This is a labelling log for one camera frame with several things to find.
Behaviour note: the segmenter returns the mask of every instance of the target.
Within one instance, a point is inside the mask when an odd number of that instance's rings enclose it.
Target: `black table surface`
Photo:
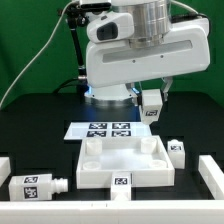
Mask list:
[[[9,201],[12,176],[52,173],[67,178],[69,192],[53,200],[110,200],[109,189],[76,188],[76,166],[81,141],[64,142],[71,122],[139,121],[138,107],[117,109],[87,105],[76,94],[28,94],[0,112],[0,157],[9,157],[11,175],[0,188],[0,201]],[[186,167],[175,170],[175,186],[133,188],[133,200],[213,199],[198,172],[199,155],[211,155],[224,168],[224,108],[208,95],[170,93],[153,135],[184,142]]]

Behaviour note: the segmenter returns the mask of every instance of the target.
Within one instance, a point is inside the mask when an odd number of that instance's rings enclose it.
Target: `white plastic bottle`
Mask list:
[[[52,174],[14,176],[9,183],[10,201],[52,200],[52,194],[67,191],[68,180],[52,180]]]

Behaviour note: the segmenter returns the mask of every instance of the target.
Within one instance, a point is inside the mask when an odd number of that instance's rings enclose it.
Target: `sticker label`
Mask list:
[[[130,129],[131,125],[130,123],[113,123],[112,128],[113,129]]]
[[[171,145],[170,149],[172,151],[181,151],[181,146],[179,146],[179,145]]]
[[[107,123],[92,123],[89,129],[107,129]]]
[[[128,178],[115,178],[114,180],[115,185],[127,185],[128,184]]]
[[[24,198],[25,199],[37,199],[37,187],[24,187]]]
[[[145,112],[145,116],[147,116],[147,117],[157,116],[157,114],[158,114],[158,110],[151,110],[151,111]]]
[[[112,131],[112,137],[127,137],[131,136],[131,131]]]
[[[25,177],[24,184],[34,184],[38,182],[38,176]]]
[[[88,131],[87,137],[106,137],[106,131]]]

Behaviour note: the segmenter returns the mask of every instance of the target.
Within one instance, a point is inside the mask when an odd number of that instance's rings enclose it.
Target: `green backdrop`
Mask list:
[[[224,19],[223,0],[180,0],[212,21],[209,36],[211,65],[207,71],[175,77],[171,91],[199,91],[208,93],[224,106]],[[48,40],[56,22],[57,8],[69,0],[0,0],[0,98],[24,66]],[[185,12],[172,6],[172,14]],[[78,31],[85,55],[85,29]],[[65,20],[53,42],[27,70],[13,88],[5,105],[27,93],[52,92],[63,81],[77,76],[73,42]],[[143,88],[160,88],[161,80],[143,82]],[[63,91],[74,92],[69,88]]]

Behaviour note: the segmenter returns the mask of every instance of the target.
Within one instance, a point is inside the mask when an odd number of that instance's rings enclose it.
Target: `white tray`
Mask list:
[[[174,185],[174,167],[160,137],[148,138],[157,140],[153,153],[141,152],[145,137],[123,137],[101,138],[102,151],[98,155],[88,155],[90,138],[83,139],[76,170],[77,188],[109,188],[112,173],[117,171],[131,172],[133,187]],[[158,162],[166,166],[156,166]]]

